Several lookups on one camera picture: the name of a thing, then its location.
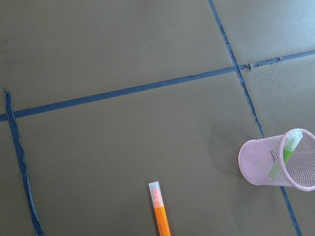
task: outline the clear plastic cap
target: clear plastic cap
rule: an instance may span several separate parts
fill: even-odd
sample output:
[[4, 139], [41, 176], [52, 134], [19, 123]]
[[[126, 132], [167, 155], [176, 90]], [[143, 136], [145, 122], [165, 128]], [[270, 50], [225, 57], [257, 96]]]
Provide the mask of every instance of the clear plastic cap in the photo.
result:
[[292, 129], [285, 141], [283, 148], [288, 151], [294, 151], [302, 137], [303, 133], [300, 129]]
[[159, 188], [159, 183], [158, 181], [149, 183], [149, 188], [151, 192], [151, 198], [153, 202], [153, 207], [163, 207], [163, 199], [162, 199], [162, 194], [161, 194], [161, 189]]

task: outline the white cap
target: white cap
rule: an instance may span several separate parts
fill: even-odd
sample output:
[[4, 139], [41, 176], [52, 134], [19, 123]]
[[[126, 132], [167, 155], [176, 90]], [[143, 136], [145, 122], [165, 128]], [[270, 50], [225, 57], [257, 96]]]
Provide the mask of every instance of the white cap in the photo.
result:
[[294, 151], [302, 137], [303, 133], [300, 129], [292, 129], [285, 141], [284, 149]]
[[164, 204], [163, 204], [161, 189], [159, 188], [158, 181], [149, 183], [149, 188], [151, 192], [153, 207], [154, 208], [163, 207]]

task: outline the mesh pencil holder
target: mesh pencil holder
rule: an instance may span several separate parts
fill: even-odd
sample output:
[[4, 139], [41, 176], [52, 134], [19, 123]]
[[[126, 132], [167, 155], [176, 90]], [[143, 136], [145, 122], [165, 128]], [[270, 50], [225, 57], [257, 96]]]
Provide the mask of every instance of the mesh pencil holder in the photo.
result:
[[246, 142], [238, 163], [244, 178], [254, 185], [290, 186], [302, 191], [315, 189], [315, 136], [305, 130], [288, 159], [284, 146], [292, 130], [284, 135]]

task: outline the gray surface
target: gray surface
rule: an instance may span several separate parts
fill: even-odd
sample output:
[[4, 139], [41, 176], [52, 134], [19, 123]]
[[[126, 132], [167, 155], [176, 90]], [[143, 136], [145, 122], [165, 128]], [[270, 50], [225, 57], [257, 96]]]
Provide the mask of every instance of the gray surface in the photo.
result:
[[214, 0], [239, 64], [314, 50], [312, 0]]
[[[266, 137], [304, 128], [315, 134], [315, 56], [242, 72]], [[315, 235], [315, 192], [286, 188], [303, 235]]]
[[1, 1], [0, 22], [16, 110], [232, 66], [204, 0]]
[[295, 235], [279, 188], [239, 172], [259, 134], [234, 73], [18, 123], [48, 236], [157, 235], [155, 180], [172, 235]]
[[0, 123], [0, 235], [35, 235], [7, 122]]

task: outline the highlighter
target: highlighter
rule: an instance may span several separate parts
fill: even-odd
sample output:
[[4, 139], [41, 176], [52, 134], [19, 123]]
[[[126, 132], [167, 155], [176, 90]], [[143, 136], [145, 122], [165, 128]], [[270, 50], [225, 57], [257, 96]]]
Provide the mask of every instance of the highlighter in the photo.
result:
[[[286, 164], [290, 157], [292, 156], [294, 150], [300, 143], [301, 139], [303, 138], [303, 133], [300, 129], [292, 129], [289, 133], [287, 140], [283, 147], [283, 161]], [[278, 159], [276, 160], [272, 170], [269, 173], [269, 177], [273, 179], [277, 179], [281, 174], [281, 168], [278, 162]]]
[[154, 212], [157, 218], [157, 227], [160, 236], [171, 236], [166, 218], [166, 212], [158, 181], [149, 183]]

